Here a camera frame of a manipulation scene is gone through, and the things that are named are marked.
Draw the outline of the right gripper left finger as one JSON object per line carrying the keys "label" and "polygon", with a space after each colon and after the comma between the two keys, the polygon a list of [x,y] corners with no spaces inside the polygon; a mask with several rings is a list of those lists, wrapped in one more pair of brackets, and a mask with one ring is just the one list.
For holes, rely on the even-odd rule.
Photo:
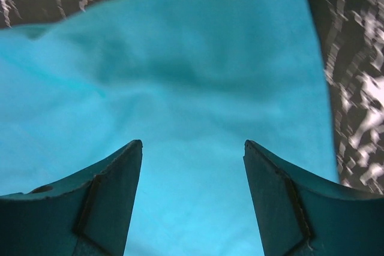
{"label": "right gripper left finger", "polygon": [[140,140],[31,192],[1,196],[1,255],[123,255]]}

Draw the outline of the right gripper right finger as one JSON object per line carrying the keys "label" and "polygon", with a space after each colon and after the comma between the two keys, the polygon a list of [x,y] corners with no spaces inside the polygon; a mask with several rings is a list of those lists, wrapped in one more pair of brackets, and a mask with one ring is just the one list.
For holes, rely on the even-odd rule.
{"label": "right gripper right finger", "polygon": [[383,196],[331,182],[252,140],[244,165],[265,255],[383,255]]}

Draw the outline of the teal t shirt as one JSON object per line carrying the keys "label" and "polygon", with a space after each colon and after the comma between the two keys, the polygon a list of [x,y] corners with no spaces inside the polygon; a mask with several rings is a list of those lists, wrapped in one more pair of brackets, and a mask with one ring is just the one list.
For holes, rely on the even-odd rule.
{"label": "teal t shirt", "polygon": [[1,31],[1,194],[134,139],[127,255],[262,255],[246,140],[337,180],[307,0],[103,0]]}

